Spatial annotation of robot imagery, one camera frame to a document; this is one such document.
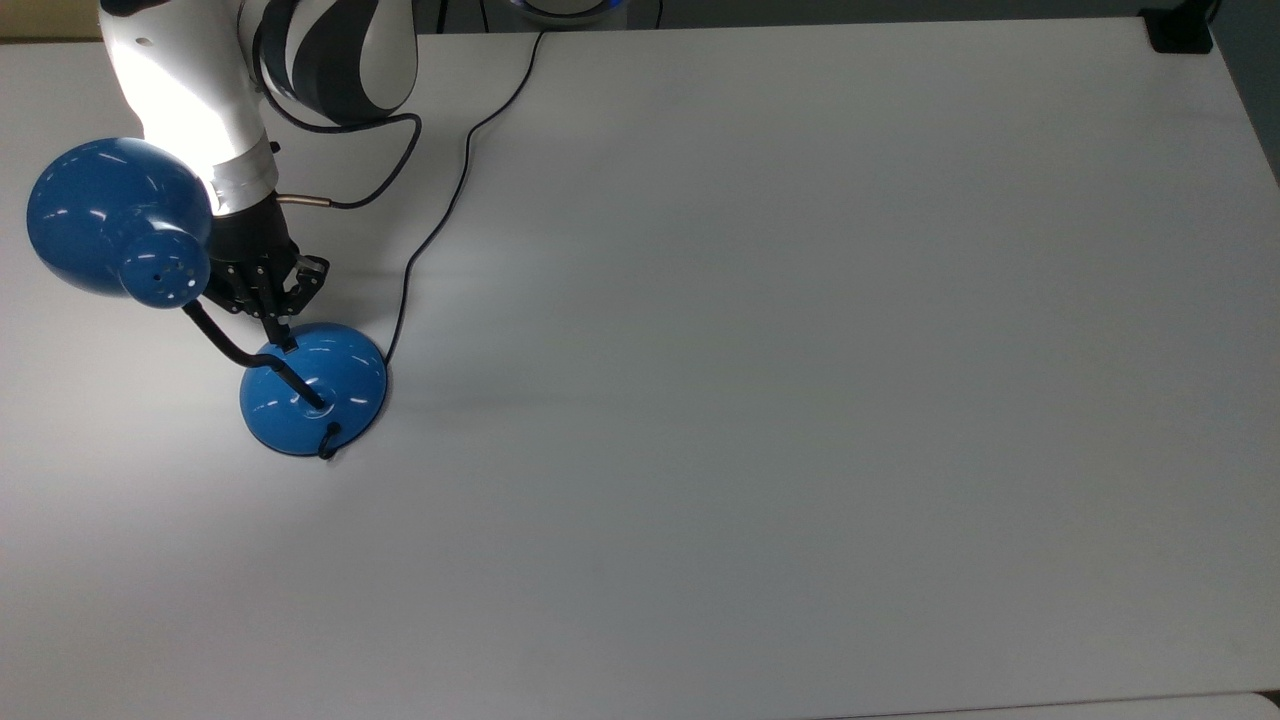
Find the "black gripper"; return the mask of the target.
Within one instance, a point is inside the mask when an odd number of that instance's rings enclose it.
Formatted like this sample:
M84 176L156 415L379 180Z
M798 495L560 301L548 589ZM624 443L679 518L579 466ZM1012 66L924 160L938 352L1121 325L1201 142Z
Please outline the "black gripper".
M324 287L330 263L300 255L276 193L212 218L211 274L204 297L230 313L259 314L268 341L294 348L291 318Z

